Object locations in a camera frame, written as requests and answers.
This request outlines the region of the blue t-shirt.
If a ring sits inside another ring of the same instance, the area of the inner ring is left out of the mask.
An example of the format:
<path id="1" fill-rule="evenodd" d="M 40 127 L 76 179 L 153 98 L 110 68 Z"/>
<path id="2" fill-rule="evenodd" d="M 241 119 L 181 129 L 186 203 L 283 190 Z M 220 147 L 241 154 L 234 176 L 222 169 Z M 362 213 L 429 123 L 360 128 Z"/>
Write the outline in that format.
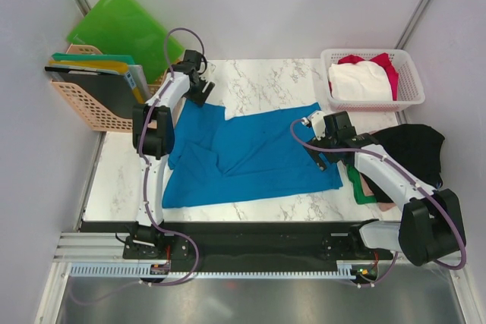
<path id="1" fill-rule="evenodd" d="M 320 170 L 295 138 L 312 129 L 290 124 L 319 110 L 317 103 L 225 118 L 225 107 L 186 102 L 169 155 L 172 171 L 162 198 L 165 209 L 236 203 L 336 190 L 336 165 Z"/>

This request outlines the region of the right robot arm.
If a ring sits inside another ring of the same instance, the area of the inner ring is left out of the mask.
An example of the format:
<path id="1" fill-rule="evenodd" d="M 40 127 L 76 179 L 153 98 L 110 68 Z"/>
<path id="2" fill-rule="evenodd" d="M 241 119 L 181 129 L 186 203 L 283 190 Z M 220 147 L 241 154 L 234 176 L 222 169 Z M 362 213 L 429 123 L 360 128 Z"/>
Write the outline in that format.
<path id="1" fill-rule="evenodd" d="M 302 124 L 314 132 L 303 144 L 316 165 L 325 170 L 342 162 L 369 178 L 396 204 L 399 222 L 369 220 L 353 225 L 348 249 L 362 259 L 374 249 L 402 253 L 422 266 L 435 262 L 451 270 L 466 264 L 466 239 L 458 196 L 417 178 L 397 162 L 374 134 L 358 134 L 347 112 L 312 112 Z"/>

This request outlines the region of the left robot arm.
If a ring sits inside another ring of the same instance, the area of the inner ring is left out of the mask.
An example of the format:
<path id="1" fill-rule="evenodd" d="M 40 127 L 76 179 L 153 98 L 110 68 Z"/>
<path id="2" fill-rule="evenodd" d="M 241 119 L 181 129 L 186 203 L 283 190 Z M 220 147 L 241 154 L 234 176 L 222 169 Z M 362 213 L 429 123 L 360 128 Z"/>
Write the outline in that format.
<path id="1" fill-rule="evenodd" d="M 182 61 L 169 69 L 166 82 L 144 104 L 132 110 L 132 143 L 140 157 L 140 204 L 136 227 L 131 236 L 150 258 L 161 257 L 166 239 L 157 227 L 163 222 L 163 173 L 175 145 L 174 109 L 183 98 L 198 107 L 207 101 L 214 88 L 201 68 L 207 68 L 203 54 L 187 50 Z"/>

